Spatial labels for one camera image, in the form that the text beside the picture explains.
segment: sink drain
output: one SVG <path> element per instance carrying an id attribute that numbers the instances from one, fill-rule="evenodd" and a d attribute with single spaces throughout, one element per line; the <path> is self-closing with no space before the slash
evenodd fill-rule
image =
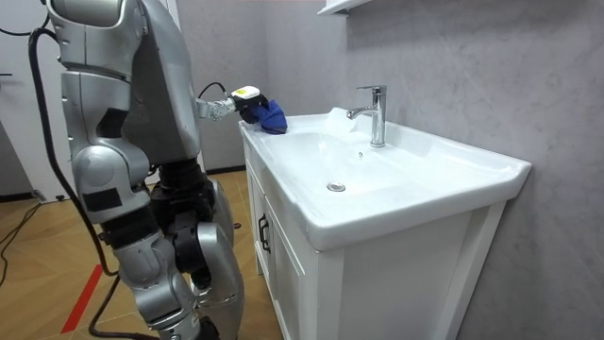
<path id="1" fill-rule="evenodd" d="M 333 192 L 342 192 L 344 190 L 346 190 L 346 187 L 341 184 L 340 182 L 331 182 L 330 184 L 327 185 L 327 188 Z"/>

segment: chrome faucet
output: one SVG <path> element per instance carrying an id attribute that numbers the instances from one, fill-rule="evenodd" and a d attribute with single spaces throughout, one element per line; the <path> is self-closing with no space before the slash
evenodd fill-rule
<path id="1" fill-rule="evenodd" d="M 373 95 L 373 104 L 366 108 L 358 108 L 349 110 L 346 113 L 348 119 L 355 119 L 361 113 L 372 115 L 371 128 L 371 146 L 383 147 L 386 145 L 384 141 L 386 137 L 386 86 L 361 86 L 357 89 L 371 89 Z"/>

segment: wooden floor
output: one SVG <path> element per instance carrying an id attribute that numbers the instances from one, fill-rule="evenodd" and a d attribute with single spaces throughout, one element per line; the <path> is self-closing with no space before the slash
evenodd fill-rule
<path id="1" fill-rule="evenodd" d="M 234 222 L 235 253 L 245 281 L 245 310 L 239 340 L 277 340 L 281 333 L 264 278 L 256 261 L 245 172 L 213 176 L 225 189 Z M 36 201 L 0 204 L 0 239 Z M 111 268 L 116 268 L 106 248 Z M 61 334 L 80 293 L 98 264 L 92 241 L 70 201 L 45 204 L 5 252 L 8 274 L 0 288 L 0 338 L 7 340 L 93 339 L 86 328 L 113 278 L 102 277 L 74 331 Z M 129 290 L 120 284 L 98 328 L 150 333 L 138 315 Z"/>

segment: white shelf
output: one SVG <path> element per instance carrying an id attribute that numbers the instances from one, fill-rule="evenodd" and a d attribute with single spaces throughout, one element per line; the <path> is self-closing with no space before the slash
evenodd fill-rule
<path id="1" fill-rule="evenodd" d="M 326 5 L 317 14 L 347 14 L 349 9 L 368 3 L 369 1 L 371 0 L 327 0 Z"/>

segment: sink basin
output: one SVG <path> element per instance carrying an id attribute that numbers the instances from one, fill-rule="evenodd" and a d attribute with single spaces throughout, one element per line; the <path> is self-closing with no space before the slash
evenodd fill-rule
<path id="1" fill-rule="evenodd" d="M 530 163 L 396 124 L 373 148 L 371 118 L 288 117 L 284 135 L 241 122 L 312 247 L 329 250 L 518 195 Z M 334 192 L 330 183 L 345 189 Z"/>

